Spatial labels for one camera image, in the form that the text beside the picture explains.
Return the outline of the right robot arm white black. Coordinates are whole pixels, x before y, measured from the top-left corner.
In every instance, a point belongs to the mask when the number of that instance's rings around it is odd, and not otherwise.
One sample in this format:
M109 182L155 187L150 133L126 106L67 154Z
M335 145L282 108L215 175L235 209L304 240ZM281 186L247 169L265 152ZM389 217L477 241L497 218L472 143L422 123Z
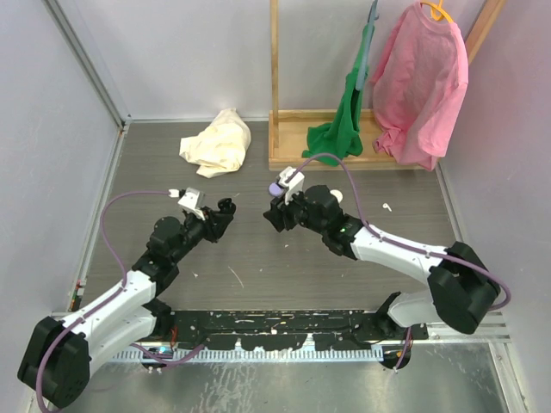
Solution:
M337 256L374 262L408 275L425 286L417 293L392 293L376 312L376 326L389 339L417 324L443 322L472 335L491 310L501 288L466 244L436 247L368 228L343 211L336 194L325 185L291 192L276 183L264 217L279 232L297 225L316 232Z

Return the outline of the cream cloth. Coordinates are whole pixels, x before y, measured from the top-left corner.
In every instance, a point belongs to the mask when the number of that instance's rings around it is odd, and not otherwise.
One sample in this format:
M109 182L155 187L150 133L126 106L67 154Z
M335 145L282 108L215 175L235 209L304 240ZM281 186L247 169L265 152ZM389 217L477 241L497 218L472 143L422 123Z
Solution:
M181 138L179 156L198 166L197 175L215 178L238 171L250 144L250 128L235 108L227 108L199 134Z

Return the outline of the black earbud charging case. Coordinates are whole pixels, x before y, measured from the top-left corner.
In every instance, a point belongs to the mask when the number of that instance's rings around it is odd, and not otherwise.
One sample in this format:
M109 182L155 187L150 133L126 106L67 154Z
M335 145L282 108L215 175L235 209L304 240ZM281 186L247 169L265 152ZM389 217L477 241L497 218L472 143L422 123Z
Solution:
M220 213L224 214L234 214L237 209L231 198L221 199L218 202L218 208L220 210Z

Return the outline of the white earbud charging case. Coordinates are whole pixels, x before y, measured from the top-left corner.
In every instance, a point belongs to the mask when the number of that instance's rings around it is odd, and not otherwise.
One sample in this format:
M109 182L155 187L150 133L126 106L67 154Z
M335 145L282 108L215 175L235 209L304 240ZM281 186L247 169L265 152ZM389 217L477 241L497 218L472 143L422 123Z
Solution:
M341 191L337 190L337 189L332 189L330 191L330 194L332 194L336 199L337 199L337 202L340 203L343 199L343 194Z

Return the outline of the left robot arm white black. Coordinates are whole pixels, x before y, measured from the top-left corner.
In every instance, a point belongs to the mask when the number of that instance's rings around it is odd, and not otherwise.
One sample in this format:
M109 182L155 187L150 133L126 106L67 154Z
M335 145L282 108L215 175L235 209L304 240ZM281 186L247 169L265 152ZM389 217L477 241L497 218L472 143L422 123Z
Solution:
M162 341L170 335L170 307L158 296L194 247L221 239L237 207L230 198L215 209L203 206L202 194L194 189L167 194L178 199L183 220L159 219L145 253L98 299L61 319L47 316L35 325L17 378L35 391L41 411L51 405L59 412L72 404L116 353L142 338Z

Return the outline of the purple earbud charging case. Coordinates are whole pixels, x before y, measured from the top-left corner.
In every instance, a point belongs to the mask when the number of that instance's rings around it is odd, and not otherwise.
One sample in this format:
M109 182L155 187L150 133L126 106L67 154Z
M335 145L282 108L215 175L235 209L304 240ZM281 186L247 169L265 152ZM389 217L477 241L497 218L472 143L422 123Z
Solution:
M281 196L285 190L284 188L282 188L279 184L277 184L276 182L272 182L270 185L269 185L269 194L273 197L279 197Z

